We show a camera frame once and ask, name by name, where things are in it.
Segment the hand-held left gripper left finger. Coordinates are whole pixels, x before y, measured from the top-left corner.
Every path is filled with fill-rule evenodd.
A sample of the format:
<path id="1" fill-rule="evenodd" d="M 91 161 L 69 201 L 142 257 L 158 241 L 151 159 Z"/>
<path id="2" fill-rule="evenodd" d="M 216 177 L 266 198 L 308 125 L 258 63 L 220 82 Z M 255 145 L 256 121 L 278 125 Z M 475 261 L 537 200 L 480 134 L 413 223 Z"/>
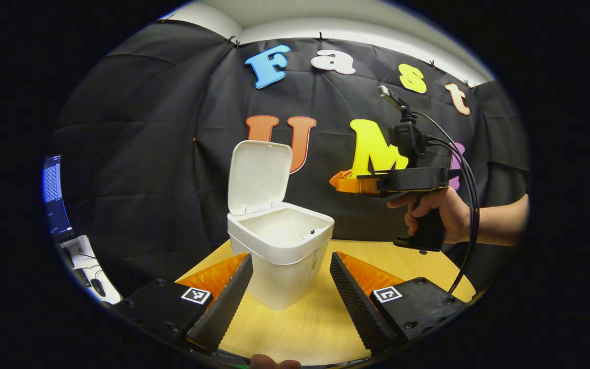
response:
<path id="1" fill-rule="evenodd" d="M 115 304 L 115 311 L 155 338 L 212 354 L 252 274 L 251 254 L 235 255 L 176 282 L 156 278 Z"/>

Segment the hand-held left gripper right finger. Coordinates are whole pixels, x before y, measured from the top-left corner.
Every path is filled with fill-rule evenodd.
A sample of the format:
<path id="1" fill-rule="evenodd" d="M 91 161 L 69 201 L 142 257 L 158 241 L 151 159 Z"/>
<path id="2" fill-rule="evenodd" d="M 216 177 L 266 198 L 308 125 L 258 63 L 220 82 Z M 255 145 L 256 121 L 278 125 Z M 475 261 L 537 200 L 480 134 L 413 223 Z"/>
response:
<path id="1" fill-rule="evenodd" d="M 427 278 L 403 280 L 340 251 L 332 253 L 330 275 L 372 354 L 416 341 L 468 308 Z"/>

